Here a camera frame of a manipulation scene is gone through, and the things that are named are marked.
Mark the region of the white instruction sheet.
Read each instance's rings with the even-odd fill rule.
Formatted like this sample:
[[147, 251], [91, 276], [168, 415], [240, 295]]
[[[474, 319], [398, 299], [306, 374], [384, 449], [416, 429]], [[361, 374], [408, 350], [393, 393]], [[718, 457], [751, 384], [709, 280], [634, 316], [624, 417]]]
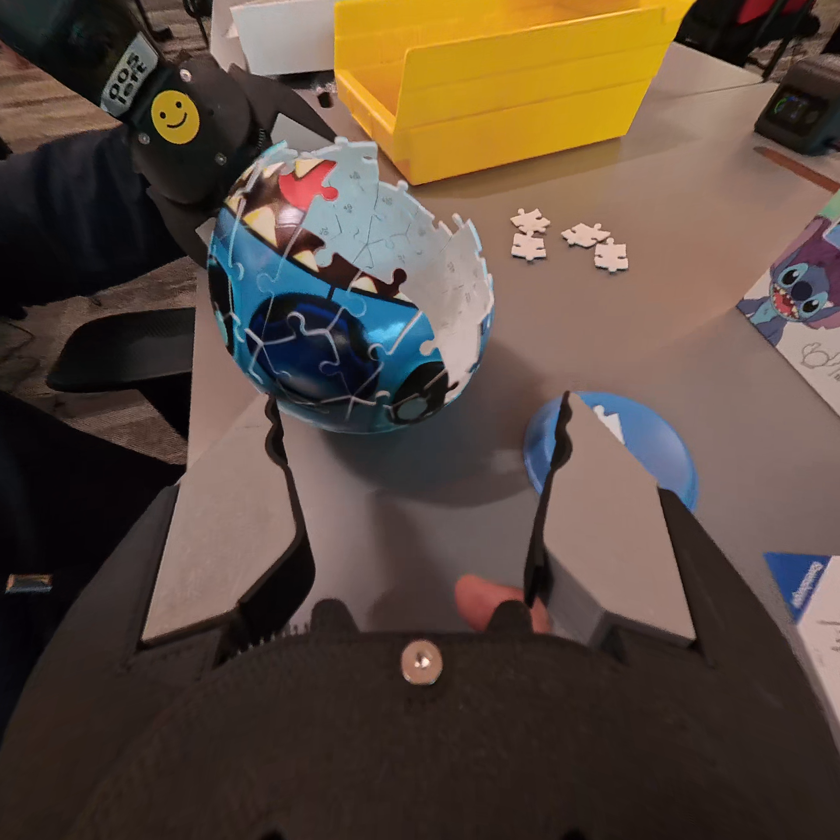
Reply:
[[765, 553], [835, 719], [839, 719], [839, 557]]

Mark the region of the person's right hand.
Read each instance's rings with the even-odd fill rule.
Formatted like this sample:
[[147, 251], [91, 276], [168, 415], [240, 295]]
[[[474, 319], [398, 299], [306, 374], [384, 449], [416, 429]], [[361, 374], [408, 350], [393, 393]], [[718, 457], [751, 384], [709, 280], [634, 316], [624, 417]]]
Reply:
[[521, 588], [465, 574], [455, 585], [458, 614], [475, 631], [506, 636], [552, 634], [553, 621], [536, 599], [526, 603]]

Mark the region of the green printed puzzle box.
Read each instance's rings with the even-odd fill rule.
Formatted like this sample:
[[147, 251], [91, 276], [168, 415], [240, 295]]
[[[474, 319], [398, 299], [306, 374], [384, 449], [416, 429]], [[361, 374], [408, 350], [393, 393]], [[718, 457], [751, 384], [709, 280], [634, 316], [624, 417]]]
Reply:
[[839, 194], [738, 302], [745, 319], [839, 414]]

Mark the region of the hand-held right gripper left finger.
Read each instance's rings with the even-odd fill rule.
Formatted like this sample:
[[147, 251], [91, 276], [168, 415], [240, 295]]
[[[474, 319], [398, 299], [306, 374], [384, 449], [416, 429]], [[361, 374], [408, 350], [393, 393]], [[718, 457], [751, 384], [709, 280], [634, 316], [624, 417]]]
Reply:
[[315, 575], [280, 413], [258, 397], [179, 483], [140, 643], [219, 631], [236, 655], [302, 636]]

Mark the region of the blue plastic ball stand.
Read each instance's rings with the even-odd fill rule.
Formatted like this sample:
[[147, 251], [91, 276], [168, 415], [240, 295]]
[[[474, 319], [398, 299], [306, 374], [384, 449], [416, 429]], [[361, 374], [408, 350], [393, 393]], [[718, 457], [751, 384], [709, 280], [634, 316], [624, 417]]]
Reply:
[[[674, 492], [691, 512], [697, 510], [697, 469], [688, 447], [662, 416], [645, 404], [611, 392], [578, 391], [576, 395], [591, 410], [595, 405], [603, 405], [607, 412], [618, 413], [628, 451], [661, 487]], [[523, 462], [538, 494], [543, 491], [553, 455], [560, 404], [558, 397], [541, 406], [524, 435]]]

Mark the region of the dark grey power bank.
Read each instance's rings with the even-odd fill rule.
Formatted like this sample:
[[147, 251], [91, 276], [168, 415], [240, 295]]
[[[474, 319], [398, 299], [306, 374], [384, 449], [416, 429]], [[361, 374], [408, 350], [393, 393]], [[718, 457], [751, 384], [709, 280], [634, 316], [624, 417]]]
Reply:
[[805, 156], [838, 151], [838, 57], [816, 56], [793, 65], [761, 111], [753, 130]]

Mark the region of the brown wooden strip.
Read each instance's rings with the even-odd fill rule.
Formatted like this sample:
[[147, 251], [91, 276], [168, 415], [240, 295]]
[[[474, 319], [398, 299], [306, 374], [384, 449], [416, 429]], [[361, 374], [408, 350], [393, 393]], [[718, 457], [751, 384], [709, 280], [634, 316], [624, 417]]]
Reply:
[[763, 158], [771, 161], [775, 165], [793, 173], [802, 180], [819, 186], [829, 193], [836, 193], [839, 190], [839, 181], [837, 179], [819, 172], [811, 166], [795, 160], [786, 154], [766, 146], [754, 146], [753, 151], [757, 152]]

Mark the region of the white cardboard sheet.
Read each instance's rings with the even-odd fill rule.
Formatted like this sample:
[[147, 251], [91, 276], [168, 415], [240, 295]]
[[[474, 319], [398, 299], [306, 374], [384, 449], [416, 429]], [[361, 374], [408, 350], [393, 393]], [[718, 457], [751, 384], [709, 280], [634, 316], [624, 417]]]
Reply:
[[214, 1], [210, 51], [262, 77], [332, 70], [334, 1]]

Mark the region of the person's dark clothing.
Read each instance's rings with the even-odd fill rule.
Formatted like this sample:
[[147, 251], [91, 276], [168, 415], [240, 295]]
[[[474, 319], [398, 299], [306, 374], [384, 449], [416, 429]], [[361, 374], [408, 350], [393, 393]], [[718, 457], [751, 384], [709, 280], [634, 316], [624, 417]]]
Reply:
[[1, 728], [58, 624], [182, 465], [1, 394]]

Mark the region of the person's left forearm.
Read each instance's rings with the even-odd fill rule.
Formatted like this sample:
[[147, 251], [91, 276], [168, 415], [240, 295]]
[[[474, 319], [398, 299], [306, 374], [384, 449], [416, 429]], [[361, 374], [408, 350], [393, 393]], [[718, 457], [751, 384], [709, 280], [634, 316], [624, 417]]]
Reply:
[[1, 315], [89, 297], [185, 256], [133, 168], [124, 126], [1, 163]]

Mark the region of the yellow plastic bin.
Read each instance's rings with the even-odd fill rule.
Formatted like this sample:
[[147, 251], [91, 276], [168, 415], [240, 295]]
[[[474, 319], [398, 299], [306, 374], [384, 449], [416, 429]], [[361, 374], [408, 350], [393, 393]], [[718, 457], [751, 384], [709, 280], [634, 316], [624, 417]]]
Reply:
[[623, 137], [691, 1], [347, 1], [339, 98], [410, 185]]

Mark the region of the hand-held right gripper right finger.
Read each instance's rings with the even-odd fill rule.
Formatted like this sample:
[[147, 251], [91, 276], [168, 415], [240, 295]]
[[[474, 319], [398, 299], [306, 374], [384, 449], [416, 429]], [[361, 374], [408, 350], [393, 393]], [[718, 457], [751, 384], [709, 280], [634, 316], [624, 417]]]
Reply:
[[574, 392], [561, 396], [523, 593], [573, 639], [618, 629], [687, 648], [697, 639], [661, 487]]

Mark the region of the blue puzzle ball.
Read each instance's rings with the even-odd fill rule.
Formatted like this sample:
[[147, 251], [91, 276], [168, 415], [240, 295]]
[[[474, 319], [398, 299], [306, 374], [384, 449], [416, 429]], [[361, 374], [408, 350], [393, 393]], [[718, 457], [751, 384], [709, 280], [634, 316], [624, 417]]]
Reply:
[[340, 434], [441, 412], [478, 370], [494, 281], [475, 226], [383, 182], [372, 141], [277, 143], [220, 206], [206, 258], [226, 349], [278, 408]]

